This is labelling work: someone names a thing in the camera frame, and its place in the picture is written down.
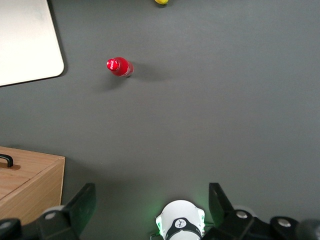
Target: bottle cap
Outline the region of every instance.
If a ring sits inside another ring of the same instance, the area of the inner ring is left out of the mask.
[[[106,62],[106,67],[111,71],[116,71],[119,68],[119,62],[111,58]]]

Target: white board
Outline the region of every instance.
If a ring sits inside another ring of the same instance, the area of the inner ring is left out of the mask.
[[[64,70],[47,0],[0,0],[0,86]]]

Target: yellow object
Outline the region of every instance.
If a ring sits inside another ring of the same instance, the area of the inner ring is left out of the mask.
[[[166,5],[168,3],[168,0],[155,0],[158,4]]]

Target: drawer handle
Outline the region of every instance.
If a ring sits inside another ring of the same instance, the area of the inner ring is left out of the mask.
[[[1,154],[0,153],[0,159],[5,159],[8,162],[8,168],[11,168],[14,165],[14,160],[11,156],[9,155],[5,155],[5,154]]]

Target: wooden box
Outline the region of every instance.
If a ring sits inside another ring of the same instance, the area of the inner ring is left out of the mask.
[[[0,219],[18,218],[22,225],[61,204],[65,169],[63,156],[0,146],[13,166],[0,158]]]

